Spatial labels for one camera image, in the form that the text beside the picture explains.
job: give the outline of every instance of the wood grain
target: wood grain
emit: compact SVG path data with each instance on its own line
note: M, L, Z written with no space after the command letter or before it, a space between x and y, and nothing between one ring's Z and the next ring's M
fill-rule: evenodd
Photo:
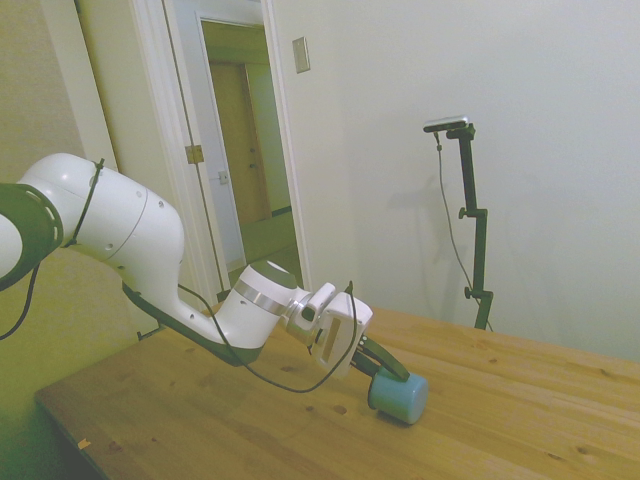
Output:
M353 370L292 394L164 330L37 394L106 478L640 479L640 364L375 309L370 336L429 380L407 427ZM322 376L274 332L255 368Z

